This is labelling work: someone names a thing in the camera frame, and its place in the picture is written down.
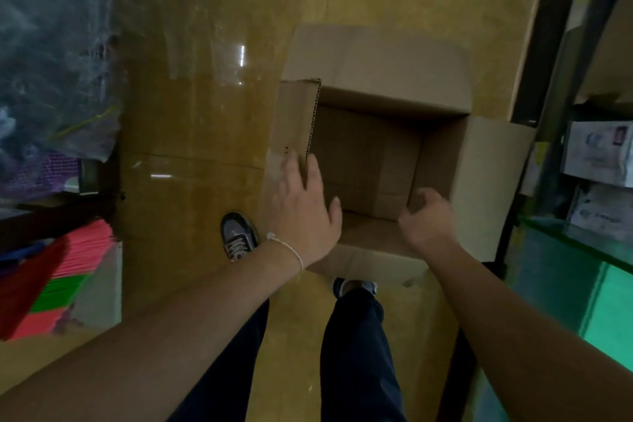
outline forearm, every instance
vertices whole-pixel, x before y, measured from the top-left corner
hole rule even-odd
[[[631,372],[529,307],[457,244],[431,243],[424,256],[513,419],[630,418]]]
[[[0,419],[164,421],[240,327],[299,271],[265,242],[54,362],[0,398]]]

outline shoelace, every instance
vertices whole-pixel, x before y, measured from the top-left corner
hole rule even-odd
[[[226,244],[226,251],[232,260],[239,260],[248,254],[248,246],[242,237],[237,237]]]

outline hand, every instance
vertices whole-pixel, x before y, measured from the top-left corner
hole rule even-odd
[[[405,207],[398,218],[407,241],[422,255],[433,241],[457,243],[455,214],[448,200],[430,188],[417,189],[416,193],[423,196],[424,207],[414,214]]]
[[[323,181],[318,162],[308,155],[308,180],[304,188],[296,152],[284,161],[284,176],[273,196],[271,230],[279,240],[296,250],[305,267],[324,258],[341,237],[343,211],[334,197],[329,211],[323,198]]]

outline pants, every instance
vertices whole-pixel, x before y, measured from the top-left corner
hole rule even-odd
[[[168,422],[246,418],[268,301],[244,324]],[[382,329],[384,311],[364,288],[338,299],[321,347],[321,420],[405,421],[400,386]]]

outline wooden floor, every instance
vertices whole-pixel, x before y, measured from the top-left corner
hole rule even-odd
[[[130,50],[123,116],[124,316],[226,263],[218,224],[254,214],[270,111],[299,22],[422,29],[470,53],[474,112],[505,119],[536,0],[162,0],[165,24]],[[271,299],[249,421],[317,421],[319,352],[334,305],[304,273]],[[432,276],[382,286],[412,421],[433,420],[457,324]]]

